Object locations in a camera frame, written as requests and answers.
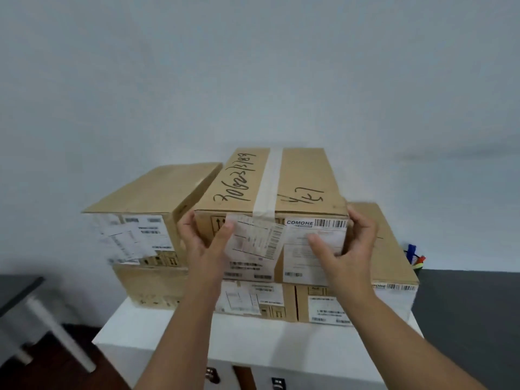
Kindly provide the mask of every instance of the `forearm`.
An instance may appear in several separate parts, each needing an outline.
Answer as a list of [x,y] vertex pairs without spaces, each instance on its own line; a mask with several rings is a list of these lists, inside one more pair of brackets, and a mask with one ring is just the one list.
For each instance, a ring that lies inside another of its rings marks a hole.
[[417,334],[375,294],[363,304],[345,304],[344,307],[389,389],[484,388]]
[[206,291],[188,292],[136,385],[136,390],[202,389],[215,301]]

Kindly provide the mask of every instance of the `white wall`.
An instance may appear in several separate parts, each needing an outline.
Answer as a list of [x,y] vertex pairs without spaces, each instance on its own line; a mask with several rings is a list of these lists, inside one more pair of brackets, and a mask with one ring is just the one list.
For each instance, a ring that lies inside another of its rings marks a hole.
[[327,149],[426,267],[518,271],[519,0],[1,0],[0,271],[124,292],[79,212],[160,164]]

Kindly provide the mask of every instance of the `comone logo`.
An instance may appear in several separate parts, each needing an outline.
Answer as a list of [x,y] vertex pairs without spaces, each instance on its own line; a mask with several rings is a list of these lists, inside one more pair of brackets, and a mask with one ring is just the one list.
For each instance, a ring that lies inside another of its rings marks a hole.
[[314,224],[314,222],[303,222],[301,220],[288,220],[287,224],[289,224],[289,225],[312,226]]

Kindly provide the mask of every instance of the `cardboard box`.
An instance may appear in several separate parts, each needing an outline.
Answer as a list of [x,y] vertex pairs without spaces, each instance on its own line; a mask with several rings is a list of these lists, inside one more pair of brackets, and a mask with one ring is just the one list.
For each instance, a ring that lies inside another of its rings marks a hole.
[[[264,183],[263,178],[266,178],[264,170],[270,153],[273,152],[267,148],[237,149],[197,203],[197,227],[208,243],[228,214],[252,216],[258,191]],[[268,178],[272,177],[269,172],[265,174]],[[264,199],[266,195],[272,194],[273,198],[276,195],[276,223],[287,224],[285,232],[288,237],[284,251],[278,261],[276,258],[273,261],[270,257],[248,252],[241,252],[240,255],[236,253],[238,249],[233,249],[225,278],[285,283],[299,281],[312,273],[313,266],[319,266],[309,246],[305,245],[305,231],[309,232],[313,227],[325,232],[326,228],[338,225],[331,232],[335,233],[336,241],[341,241],[336,243],[340,245],[336,248],[339,251],[343,248],[348,220],[346,203],[339,193],[323,149],[283,149],[279,175],[275,175],[275,181],[278,182],[277,188],[273,188],[275,191],[261,193],[260,196]],[[309,229],[297,228],[299,222],[308,223]]]
[[[392,229],[375,203],[350,203],[379,225],[371,257],[372,287],[375,294],[405,321],[408,321],[419,288],[419,280],[394,237]],[[352,235],[349,232],[347,244]],[[334,292],[321,285],[297,285],[298,321],[350,325],[350,320]]]
[[176,223],[221,169],[221,163],[163,165],[83,213],[91,214],[100,232],[113,239],[122,257],[118,261],[183,267],[186,253]]
[[[185,268],[117,264],[113,269],[136,305],[174,309],[184,296]],[[289,284],[225,280],[215,312],[295,322],[296,292]]]

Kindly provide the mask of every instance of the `white table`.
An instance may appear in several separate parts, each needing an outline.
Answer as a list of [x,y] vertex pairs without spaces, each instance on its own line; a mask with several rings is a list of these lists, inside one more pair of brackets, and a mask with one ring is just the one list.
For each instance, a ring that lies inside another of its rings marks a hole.
[[[94,338],[130,387],[172,314],[136,307],[127,298]],[[409,324],[421,334],[413,315]],[[232,365],[251,367],[258,390],[272,389],[271,377],[284,378],[288,389],[386,388],[353,327],[214,314],[208,366],[222,381],[206,381],[205,388],[239,389]]]

